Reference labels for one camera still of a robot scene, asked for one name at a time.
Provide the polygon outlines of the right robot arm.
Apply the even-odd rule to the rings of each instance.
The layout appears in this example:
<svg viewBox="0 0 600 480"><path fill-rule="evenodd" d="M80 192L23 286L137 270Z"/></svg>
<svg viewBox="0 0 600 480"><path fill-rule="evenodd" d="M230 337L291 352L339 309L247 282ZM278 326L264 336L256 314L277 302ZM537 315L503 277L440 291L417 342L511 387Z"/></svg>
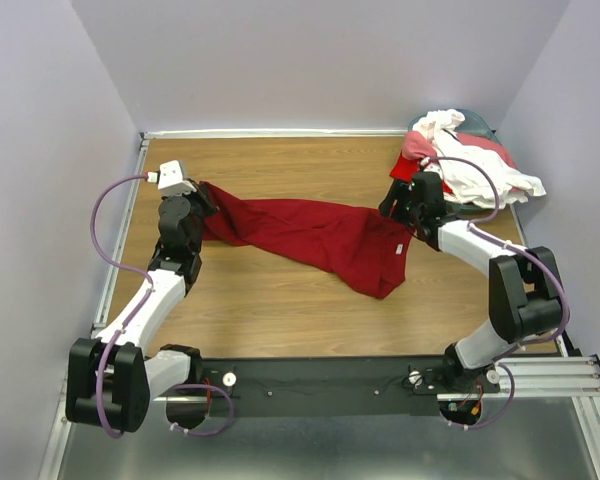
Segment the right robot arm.
<svg viewBox="0 0 600 480"><path fill-rule="evenodd" d="M448 213L442 180L436 173L416 173L409 182L395 179L379 213L488 279L487 320L449 345L441 365L431 374L444 388L463 391L495 361L564 329L569 309L551 250L507 242L481 230L476 219Z"/></svg>

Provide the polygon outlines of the dark red t shirt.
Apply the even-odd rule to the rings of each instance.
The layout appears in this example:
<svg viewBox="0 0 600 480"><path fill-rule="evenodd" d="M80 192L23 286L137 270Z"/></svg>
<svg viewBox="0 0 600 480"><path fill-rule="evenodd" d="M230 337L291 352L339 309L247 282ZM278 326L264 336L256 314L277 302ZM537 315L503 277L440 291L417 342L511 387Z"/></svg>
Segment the dark red t shirt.
<svg viewBox="0 0 600 480"><path fill-rule="evenodd" d="M336 275L352 290L384 299L401 286L411 235L371 208L306 199L240 199L209 182L219 211L203 238L254 246Z"/></svg>

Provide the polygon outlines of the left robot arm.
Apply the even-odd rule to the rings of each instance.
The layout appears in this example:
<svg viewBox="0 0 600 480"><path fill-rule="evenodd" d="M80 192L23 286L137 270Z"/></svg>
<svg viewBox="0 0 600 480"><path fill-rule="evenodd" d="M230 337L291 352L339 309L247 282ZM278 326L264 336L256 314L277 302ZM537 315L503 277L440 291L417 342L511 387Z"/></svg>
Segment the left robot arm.
<svg viewBox="0 0 600 480"><path fill-rule="evenodd" d="M208 192L189 178L173 185L154 172L142 178L157 184L162 202L159 238L141 272L141 287L96 337L77 339L68 359L66 418L99 426L113 438L137 431L157 396L172 388L192 394L203 376L195 348L166 345L152 358L145 356L145 349L196 282L204 221L218 209Z"/></svg>

